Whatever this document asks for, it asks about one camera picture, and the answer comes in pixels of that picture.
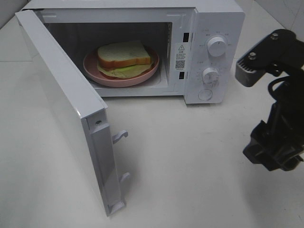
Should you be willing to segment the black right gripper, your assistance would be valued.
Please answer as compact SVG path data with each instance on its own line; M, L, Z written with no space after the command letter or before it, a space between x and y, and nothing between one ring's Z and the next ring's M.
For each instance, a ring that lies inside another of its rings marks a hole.
M304 161L304 77L275 79L268 92L275 99L268 121L253 129L243 154L268 171L292 171Z

